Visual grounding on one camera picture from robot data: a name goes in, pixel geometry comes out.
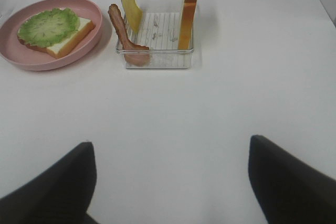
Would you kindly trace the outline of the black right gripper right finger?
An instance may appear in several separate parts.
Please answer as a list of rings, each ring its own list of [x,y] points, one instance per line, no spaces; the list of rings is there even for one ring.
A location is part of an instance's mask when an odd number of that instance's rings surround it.
[[[268,223],[335,223],[335,180],[269,139],[250,139],[248,176]]]

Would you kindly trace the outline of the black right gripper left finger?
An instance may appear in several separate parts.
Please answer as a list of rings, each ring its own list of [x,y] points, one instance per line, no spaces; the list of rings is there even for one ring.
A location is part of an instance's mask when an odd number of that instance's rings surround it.
[[[1,223],[96,223],[87,213],[97,182],[91,142],[1,198]]]

